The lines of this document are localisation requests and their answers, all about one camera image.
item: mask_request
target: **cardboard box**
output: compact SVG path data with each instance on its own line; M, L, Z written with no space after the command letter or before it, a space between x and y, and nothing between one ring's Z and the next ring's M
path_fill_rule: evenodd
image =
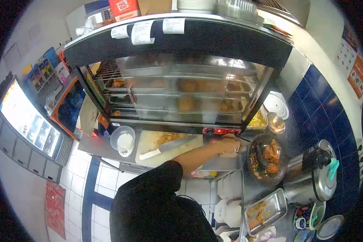
M172 12L172 0L138 0L141 16Z
M140 16L137 0L109 0L116 21Z

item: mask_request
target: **paper receipt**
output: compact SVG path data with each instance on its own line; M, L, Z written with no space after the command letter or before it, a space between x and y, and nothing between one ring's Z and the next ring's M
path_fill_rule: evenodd
M154 38L150 37L150 28L154 20L137 22L134 24L131 34L133 45L153 44Z
M127 27L127 25L123 25L112 28L110 32L111 37L115 39L123 39L129 37Z
M184 34L185 18L172 18L163 20L163 33Z

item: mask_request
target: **control panel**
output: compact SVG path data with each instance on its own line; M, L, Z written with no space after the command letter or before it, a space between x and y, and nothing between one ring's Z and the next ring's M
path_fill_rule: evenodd
M239 128L203 128L203 134L240 134L241 129Z

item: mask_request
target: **rice cooker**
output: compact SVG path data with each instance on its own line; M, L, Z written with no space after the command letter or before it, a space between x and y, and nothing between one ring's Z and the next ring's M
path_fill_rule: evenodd
M331 144L323 139L288 163L283 181L288 204L309 204L329 200L336 189L336 158Z

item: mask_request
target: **black shirt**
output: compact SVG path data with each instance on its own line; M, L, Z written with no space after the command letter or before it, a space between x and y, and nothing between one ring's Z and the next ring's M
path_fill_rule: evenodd
M122 185L110 211L112 242L218 241L201 206L177 197L183 169L167 161Z

